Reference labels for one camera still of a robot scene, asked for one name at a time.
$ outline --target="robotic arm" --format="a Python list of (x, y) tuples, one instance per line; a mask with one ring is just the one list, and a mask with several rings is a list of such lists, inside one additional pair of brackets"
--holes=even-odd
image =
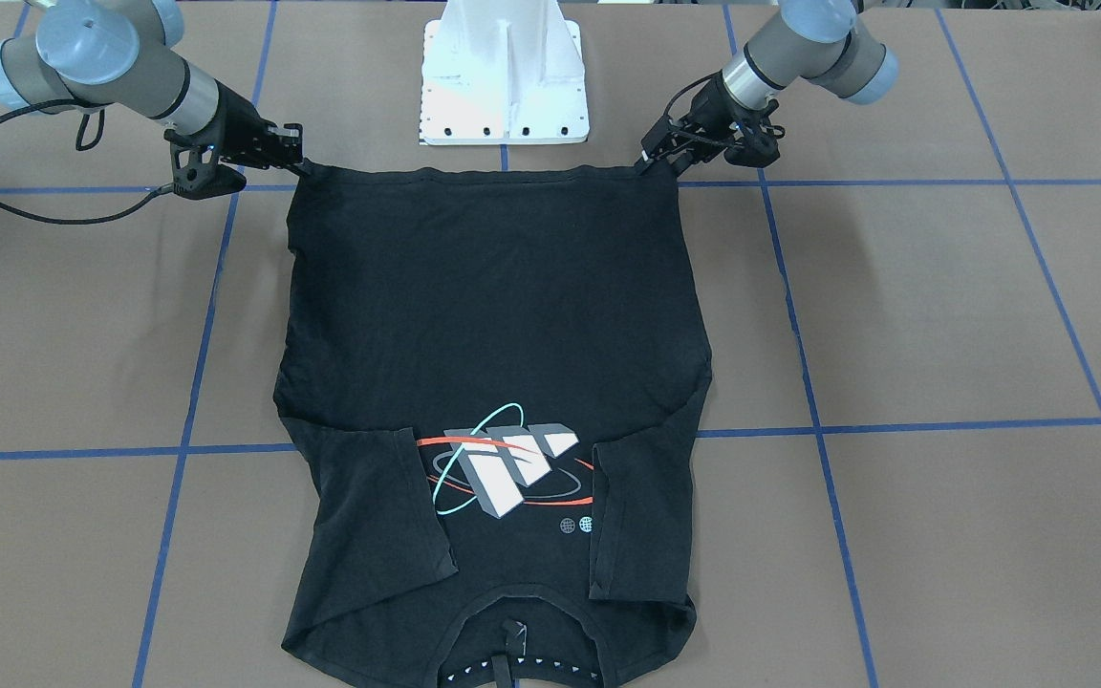
[(665, 108), (643, 136), (636, 168), (667, 160), (680, 175), (720, 152), (731, 164), (751, 168), (776, 162), (784, 130), (771, 123), (771, 113), (777, 92), (798, 77), (851, 103), (886, 95), (900, 63), (858, 18), (864, 8), (864, 0), (781, 0), (776, 17), (729, 65), (686, 87), (704, 84), (686, 117), (676, 120)]
[(171, 51), (185, 31), (176, 0), (30, 0), (45, 10), (35, 35), (0, 44), (0, 100), (9, 108), (85, 112), (122, 103), (165, 127), (177, 196), (240, 192), (231, 163), (301, 174), (303, 130), (279, 127), (248, 99)]

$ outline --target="beige table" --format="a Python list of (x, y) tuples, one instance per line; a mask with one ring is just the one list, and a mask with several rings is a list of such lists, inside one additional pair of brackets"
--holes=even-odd
[[(771, 11), (568, 6), (592, 135), (497, 151), (416, 144), (439, 4), (183, 10), (178, 52), (364, 171), (628, 164)], [(0, 40), (35, 19), (0, 3)], [(1101, 12), (865, 21), (901, 56), (886, 99), (798, 84), (765, 178), (683, 178), (716, 356), (700, 622), (636, 684), (1101, 685)], [(25, 208), (165, 182), (126, 110), (86, 154), (74, 114), (12, 123)], [(110, 226), (0, 212), (0, 687), (337, 684), (279, 648), (315, 493), (270, 401), (293, 179), (249, 174)]]

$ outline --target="black t-shirt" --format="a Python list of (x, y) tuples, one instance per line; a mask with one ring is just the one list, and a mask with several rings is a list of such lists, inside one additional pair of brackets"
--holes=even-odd
[(676, 178), (310, 170), (274, 397), (320, 506), (284, 648), (361, 688), (672, 660), (711, 380)]

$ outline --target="white plastic bracket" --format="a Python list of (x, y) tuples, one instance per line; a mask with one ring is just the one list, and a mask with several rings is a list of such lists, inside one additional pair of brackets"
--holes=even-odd
[(555, 0), (449, 0), (424, 30), (421, 101), (421, 143), (585, 141), (580, 25)]

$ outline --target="printed logo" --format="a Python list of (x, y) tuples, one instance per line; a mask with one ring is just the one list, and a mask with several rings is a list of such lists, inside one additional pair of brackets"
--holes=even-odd
[[(519, 425), (490, 426), (484, 430), (486, 424), (506, 409), (520, 411)], [(421, 447), (450, 446), (449, 450), (433, 459), (436, 474), (428, 476), (436, 483), (432, 491), (432, 503), (437, 505), (437, 514), (449, 515), (475, 501), (483, 512), (497, 518), (523, 503), (569, 506), (593, 502), (592, 496), (569, 500), (585, 489), (582, 481), (564, 467), (550, 465), (552, 460), (564, 457), (565, 452), (578, 445), (580, 439), (576, 433), (557, 423), (528, 427), (524, 427), (524, 423), (525, 412), (520, 404), (508, 404), (495, 409), (472, 430), (445, 430), (443, 437), (416, 441)], [(576, 459), (576, 465), (593, 469), (593, 466), (580, 459)], [(464, 480), (456, 474), (455, 467), (460, 467)], [(440, 492), (446, 484), (455, 492), (470, 498), (462, 504), (442, 511)], [(573, 518), (564, 518), (564, 523), (571, 525), (573, 531), (576, 529)]]

